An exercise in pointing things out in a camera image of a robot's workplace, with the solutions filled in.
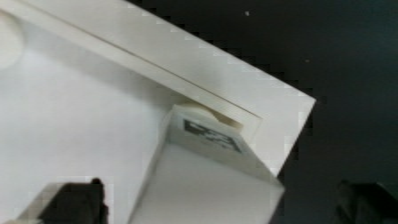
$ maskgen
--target white box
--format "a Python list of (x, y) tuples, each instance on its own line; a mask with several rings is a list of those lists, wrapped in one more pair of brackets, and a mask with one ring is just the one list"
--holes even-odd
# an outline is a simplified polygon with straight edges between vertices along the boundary
[(282, 185), (236, 130), (173, 106), (129, 224), (264, 224)]

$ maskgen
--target black background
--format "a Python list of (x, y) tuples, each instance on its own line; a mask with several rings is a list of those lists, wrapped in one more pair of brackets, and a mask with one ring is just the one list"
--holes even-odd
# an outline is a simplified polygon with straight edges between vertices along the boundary
[(316, 98), (271, 223), (330, 223), (339, 180), (398, 183), (398, 1), (131, 2)]

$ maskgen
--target black object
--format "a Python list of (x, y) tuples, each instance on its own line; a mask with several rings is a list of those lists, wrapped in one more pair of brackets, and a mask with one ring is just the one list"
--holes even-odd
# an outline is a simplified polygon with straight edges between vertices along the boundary
[(339, 183), (337, 224), (398, 224), (398, 200), (378, 183)]
[(46, 224), (106, 224), (108, 207), (102, 203), (101, 180), (90, 183), (67, 183), (38, 215)]

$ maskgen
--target dark surface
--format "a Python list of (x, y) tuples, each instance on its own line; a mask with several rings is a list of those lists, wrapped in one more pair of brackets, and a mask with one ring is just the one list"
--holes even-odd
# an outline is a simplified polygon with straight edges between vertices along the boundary
[(340, 179), (398, 182), (398, 1), (131, 2), (317, 99), (271, 223), (330, 223)]

